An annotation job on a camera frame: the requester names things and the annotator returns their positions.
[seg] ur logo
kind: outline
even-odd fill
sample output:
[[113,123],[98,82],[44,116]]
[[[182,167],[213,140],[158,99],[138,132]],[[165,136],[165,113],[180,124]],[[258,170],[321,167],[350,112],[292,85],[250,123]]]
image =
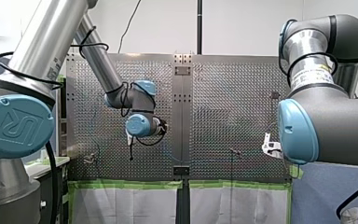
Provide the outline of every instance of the ur logo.
[[31,146],[42,122],[43,119],[37,115],[13,108],[0,126],[0,140]]

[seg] pegboard wall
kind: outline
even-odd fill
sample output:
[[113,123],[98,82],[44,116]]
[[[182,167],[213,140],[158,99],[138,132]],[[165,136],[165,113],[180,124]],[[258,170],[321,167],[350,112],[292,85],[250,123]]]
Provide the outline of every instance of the pegboard wall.
[[[195,56],[193,69],[191,178],[284,179],[283,161],[261,150],[266,130],[276,121],[277,104],[288,91],[277,59]],[[274,91],[281,97],[272,99]],[[272,130],[277,141],[276,126]]]
[[[135,144],[130,161],[126,118],[104,105],[103,89],[88,63],[70,56],[71,179],[172,180],[173,166],[183,165],[189,167],[190,179],[288,181],[283,162],[261,150],[264,133],[276,119],[277,103],[288,91],[276,58],[112,54],[111,59],[123,80],[156,83],[155,114],[167,120],[170,130],[155,147]],[[281,99],[271,99],[272,91]]]

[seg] silver arm segment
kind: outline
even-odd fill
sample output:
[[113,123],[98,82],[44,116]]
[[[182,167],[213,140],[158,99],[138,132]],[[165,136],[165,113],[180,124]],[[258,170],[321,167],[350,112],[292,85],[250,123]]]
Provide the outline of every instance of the silver arm segment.
[[[283,58],[293,67],[291,93],[279,104],[285,157],[303,164],[358,165],[358,20],[337,15],[290,25]],[[337,72],[324,53],[337,59]]]
[[[75,41],[80,44],[86,37],[87,33],[93,29],[92,21],[89,15],[86,13],[80,23],[76,35]],[[98,36],[97,31],[91,32],[86,39],[85,44],[101,43],[101,38]],[[86,56],[89,66],[94,72],[98,81],[101,83],[105,92],[114,91],[121,87],[123,84],[121,76],[118,74],[116,68],[113,66],[112,61],[109,59],[104,46],[85,47],[82,49]]]
[[[55,100],[51,95],[52,85],[43,80],[56,80],[73,39],[80,43],[92,29],[87,10],[95,2],[40,2],[9,62],[12,72],[0,75],[0,159],[30,155],[51,137],[55,127],[51,108]],[[100,37],[93,31],[83,44],[99,42]],[[127,131],[136,137],[164,134],[163,120],[154,117],[154,83],[138,80],[123,85],[104,47],[85,46],[82,52],[106,92],[106,104],[132,109],[133,114],[126,122]]]
[[[77,44],[102,42],[87,13],[77,29],[75,40]],[[166,130],[166,127],[162,127],[160,123],[164,121],[154,117],[156,106],[154,83],[148,80],[139,80],[135,81],[135,84],[123,85],[121,76],[104,46],[84,47],[82,52],[105,91],[106,104],[116,109],[132,109],[133,115],[126,123],[129,134],[137,137],[163,134],[162,131]]]

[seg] black pole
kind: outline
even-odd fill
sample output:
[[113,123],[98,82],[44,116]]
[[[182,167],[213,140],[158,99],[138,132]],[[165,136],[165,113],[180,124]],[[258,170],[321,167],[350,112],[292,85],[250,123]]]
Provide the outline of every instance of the black pole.
[[199,0],[197,11],[197,54],[202,54],[202,0]]

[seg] wire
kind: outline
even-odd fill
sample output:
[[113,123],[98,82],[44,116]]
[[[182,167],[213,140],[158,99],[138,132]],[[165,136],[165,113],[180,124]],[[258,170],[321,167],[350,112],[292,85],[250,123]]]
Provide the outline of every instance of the wire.
[[50,160],[51,169],[51,184],[52,184],[52,208],[50,223],[55,224],[58,213],[58,171],[54,157],[54,151],[51,147],[51,143],[46,143],[46,151],[48,152],[48,159]]
[[133,137],[131,138],[131,142],[130,142],[130,161],[133,161],[132,147],[133,147]]
[[164,136],[165,136],[165,134],[162,134],[161,137],[157,140],[157,142],[151,143],[151,144],[147,144],[147,143],[142,142],[138,137],[135,137],[135,138],[141,145],[144,145],[146,147],[152,147],[152,146],[155,146],[158,143],[160,143],[162,141],[162,139],[164,138]]
[[83,48],[84,47],[94,47],[94,46],[104,46],[105,50],[108,51],[109,50],[109,45],[105,44],[105,43],[91,43],[91,44],[85,44],[87,39],[90,37],[91,33],[93,31],[95,31],[97,29],[96,26],[92,26],[91,29],[89,29],[89,31],[86,33],[86,36],[84,36],[83,40],[80,42],[80,44],[78,45],[71,45],[71,47],[79,47],[79,53],[80,56],[84,59],[86,59],[86,56],[84,56],[83,54]]
[[356,190],[348,199],[346,199],[336,210],[336,215],[339,219],[341,219],[341,211],[344,207],[346,207],[349,203],[355,200],[358,197],[358,190]]
[[131,15],[131,17],[130,17],[129,23],[127,24],[126,31],[124,31],[124,34],[121,36],[121,39],[120,39],[120,46],[118,47],[118,52],[117,52],[117,53],[120,53],[120,52],[121,52],[121,47],[123,46],[123,39],[124,39],[124,36],[127,34],[127,32],[128,32],[128,31],[129,31],[129,29],[130,29],[130,25],[131,25],[131,22],[132,22],[133,16],[135,15],[136,10],[138,10],[138,6],[139,6],[139,4],[141,4],[141,1],[142,1],[142,0],[139,0],[139,1],[138,1],[138,3],[136,4],[135,9],[134,9],[134,10],[133,10],[133,12],[132,12],[132,15]]
[[126,105],[126,100],[128,99],[128,95],[129,95],[129,83],[128,82],[123,82],[122,85],[125,85],[125,90],[121,92],[120,95],[120,102],[121,102],[121,108],[120,108],[120,115],[121,117],[126,117],[129,113],[130,113],[130,109],[127,108],[127,111],[124,113],[124,108]]
[[310,56],[314,56],[314,55],[323,55],[323,56],[329,57],[331,62],[334,64],[334,69],[333,69],[333,72],[331,73],[331,76],[333,76],[336,73],[336,71],[338,70],[338,60],[333,54],[326,53],[326,52],[312,52],[312,53],[304,54],[304,55],[301,55],[300,57],[298,57],[297,59],[295,59],[295,61],[292,62],[292,64],[290,64],[290,67],[287,70],[287,74],[288,74],[287,83],[289,84],[289,87],[291,85],[290,76],[291,76],[293,68],[296,66],[296,64],[298,64],[301,60],[309,58]]
[[[8,56],[8,55],[13,55],[13,53],[14,53],[13,51],[6,52],[6,53],[1,53],[0,54],[0,59],[5,57],[5,56]],[[19,71],[16,71],[16,70],[10,68],[9,66],[5,65],[4,63],[2,63],[1,61],[0,61],[0,66],[2,68],[4,68],[5,70],[9,71],[11,74],[17,76],[17,77],[26,77],[26,78],[29,78],[29,79],[32,79],[32,80],[35,80],[35,81],[38,81],[38,82],[43,82],[43,83],[48,83],[48,84],[51,84],[51,85],[55,85],[56,87],[53,87],[52,88],[53,90],[57,90],[57,89],[60,89],[60,88],[63,87],[63,84],[61,82],[45,80],[45,79],[41,79],[41,78],[38,78],[38,77],[32,77],[30,75],[24,74],[22,72],[19,72]]]
[[306,58],[309,58],[310,56],[313,56],[313,55],[323,55],[323,56],[326,56],[326,57],[329,57],[331,62],[334,64],[334,70],[333,72],[331,73],[331,76],[333,76],[337,69],[338,69],[338,60],[337,58],[333,55],[333,54],[330,54],[330,53],[326,53],[326,52],[313,52],[313,53],[308,53],[308,54],[304,54],[302,56],[300,56],[299,58],[297,58],[294,62],[292,62],[289,66],[289,69],[287,70],[287,72],[283,69],[283,66],[282,66],[282,59],[283,59],[283,44],[284,44],[284,39],[286,38],[286,32],[287,32],[287,29],[290,27],[290,25],[293,23],[293,22],[296,22],[297,20],[289,20],[286,22],[286,24],[283,26],[283,29],[282,29],[282,32],[280,33],[280,45],[279,45],[279,54],[278,54],[278,65],[279,65],[279,68],[281,69],[281,71],[286,75],[287,77],[287,84],[289,85],[289,87],[291,86],[291,82],[290,82],[290,76],[291,76],[291,73],[292,73],[292,70],[293,68],[295,67],[295,65],[297,63],[299,63],[301,60],[303,59],[306,59]]

